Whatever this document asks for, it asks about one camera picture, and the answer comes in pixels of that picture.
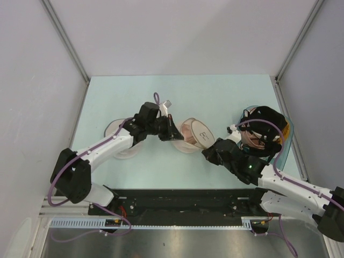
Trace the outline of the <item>pink bra from bag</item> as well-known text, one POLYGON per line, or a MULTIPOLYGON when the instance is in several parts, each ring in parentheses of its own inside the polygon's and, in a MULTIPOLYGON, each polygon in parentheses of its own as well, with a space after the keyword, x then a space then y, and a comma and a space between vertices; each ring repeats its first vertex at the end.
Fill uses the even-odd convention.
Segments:
POLYGON ((188 144, 195 145, 197 143, 193 133, 192 133, 192 123, 194 120, 188 121, 181 125, 181 134, 184 137, 184 141, 188 144))

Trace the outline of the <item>pink mesh laundry bag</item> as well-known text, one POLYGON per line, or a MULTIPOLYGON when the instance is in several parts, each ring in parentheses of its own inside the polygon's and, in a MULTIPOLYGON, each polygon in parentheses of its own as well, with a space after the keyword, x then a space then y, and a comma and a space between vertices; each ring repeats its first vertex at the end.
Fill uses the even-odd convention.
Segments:
POLYGON ((190 154, 194 152, 201 152, 215 143, 215 138, 210 129, 201 121, 195 118, 188 118, 184 122, 177 124, 177 129, 181 133, 181 125, 188 121, 194 120, 192 123, 192 133, 197 141, 195 145, 186 143, 184 140, 173 141, 172 145, 180 152, 190 154))

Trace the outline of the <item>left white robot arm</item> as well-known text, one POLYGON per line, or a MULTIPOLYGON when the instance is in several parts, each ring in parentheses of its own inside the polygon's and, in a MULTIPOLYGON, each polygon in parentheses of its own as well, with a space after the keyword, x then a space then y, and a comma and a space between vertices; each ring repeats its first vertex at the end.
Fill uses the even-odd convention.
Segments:
POLYGON ((156 135, 161 141, 183 140, 183 135, 168 112, 170 106, 170 101, 160 104, 145 102, 138 113, 125 119, 116 131, 99 142, 78 151, 64 149, 51 175, 49 205, 56 206, 52 202, 52 191, 56 189, 67 202, 77 204, 85 201, 100 205, 101 210, 108 215, 116 213, 119 202, 114 192, 92 182, 91 174, 109 158, 131 149, 149 135, 156 135))

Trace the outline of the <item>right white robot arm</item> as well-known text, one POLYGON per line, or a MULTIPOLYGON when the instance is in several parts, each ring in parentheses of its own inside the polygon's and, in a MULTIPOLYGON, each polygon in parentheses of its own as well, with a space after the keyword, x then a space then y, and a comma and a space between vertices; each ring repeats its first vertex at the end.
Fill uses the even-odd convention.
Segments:
POLYGON ((286 214, 315 224, 323 235, 343 242, 343 188, 330 190, 290 177, 272 164, 245 153, 230 139, 219 138, 202 154, 210 163, 224 166, 241 182, 263 191, 262 197, 249 200, 251 214, 260 216, 265 211, 286 214))

